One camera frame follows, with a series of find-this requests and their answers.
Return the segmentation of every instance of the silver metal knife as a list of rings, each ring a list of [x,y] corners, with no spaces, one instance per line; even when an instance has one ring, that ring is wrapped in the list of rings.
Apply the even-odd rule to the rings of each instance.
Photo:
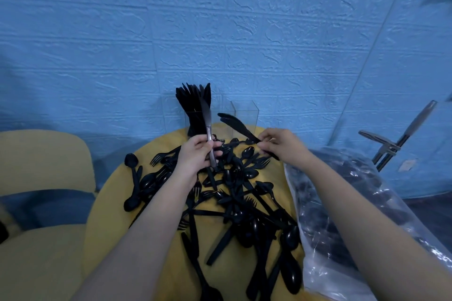
[[[202,109],[202,116],[204,117],[204,122],[206,123],[206,130],[207,130],[207,140],[212,140],[212,113],[210,112],[210,107],[207,104],[206,100],[203,98],[200,98],[201,102],[201,109]],[[210,158],[210,165],[212,168],[217,167],[217,161],[215,160],[215,156],[213,155],[213,148],[210,150],[209,153]]]

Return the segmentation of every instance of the round table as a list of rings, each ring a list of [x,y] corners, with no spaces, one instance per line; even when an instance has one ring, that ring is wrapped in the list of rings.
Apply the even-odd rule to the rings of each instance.
[[[222,129],[222,127],[219,129],[214,126],[213,133],[216,133],[218,138],[229,141],[231,132],[227,130],[223,131]],[[260,133],[261,131],[263,129],[257,127],[255,132]],[[143,165],[143,176],[157,171],[160,168],[160,164],[155,167],[149,165],[149,162],[156,153],[168,152],[185,141],[187,141],[186,130],[180,129],[172,133],[167,133],[137,150],[135,155],[138,157],[140,165]],[[246,145],[240,144],[234,151],[238,154],[244,148],[246,148]],[[295,207],[286,183],[282,162],[272,159],[265,169],[259,171],[256,179],[273,182],[275,185],[274,194],[276,200],[295,218]],[[82,261],[82,269],[85,277],[115,247],[116,243],[127,232],[130,223],[138,213],[139,208],[130,213],[125,212],[122,208],[124,200],[131,195],[132,189],[133,183],[130,168],[121,164],[112,173],[99,192],[86,224]],[[263,198],[268,205],[274,208],[274,204],[268,195],[263,196]],[[224,211],[216,204],[214,199],[204,202],[198,208],[219,212]],[[259,203],[258,208],[264,211]],[[234,238],[216,262],[209,267],[205,262],[229,227],[229,224],[224,225],[222,218],[198,216],[196,216],[196,223],[199,236],[199,262],[207,281],[210,285],[220,290],[225,301],[247,300],[245,290],[256,265],[255,250],[253,248],[245,249],[241,247]],[[268,255],[267,274],[271,271],[279,250],[279,241],[273,241]],[[298,260],[300,266],[302,266],[302,247],[299,246],[292,254]],[[278,277],[272,295],[273,299],[277,300],[324,300],[319,295],[310,294],[304,290],[301,290],[297,295],[290,294],[284,285],[281,275]],[[200,296],[201,288],[198,278],[186,257],[178,231],[171,242],[158,282],[155,300],[198,301]]]

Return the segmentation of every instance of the left hand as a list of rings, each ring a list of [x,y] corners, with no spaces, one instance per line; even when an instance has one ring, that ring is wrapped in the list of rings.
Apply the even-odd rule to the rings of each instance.
[[[186,178],[192,188],[196,182],[197,172],[210,166],[209,151],[221,145],[221,142],[207,141],[207,135],[191,137],[180,149],[174,174]],[[223,152],[219,150],[214,154],[217,157],[221,156]]]

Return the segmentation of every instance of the white label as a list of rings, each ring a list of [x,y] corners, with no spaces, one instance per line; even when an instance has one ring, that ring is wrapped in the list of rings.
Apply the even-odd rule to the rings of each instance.
[[[409,171],[416,164],[418,160],[406,160],[402,163],[399,171]]]

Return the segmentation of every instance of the yellow chair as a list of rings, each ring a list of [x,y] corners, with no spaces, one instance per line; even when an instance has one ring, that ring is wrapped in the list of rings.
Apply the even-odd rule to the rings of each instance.
[[[69,133],[0,133],[0,196],[33,190],[95,191],[88,147]],[[0,300],[65,301],[82,282],[85,225],[23,232],[0,244]]]

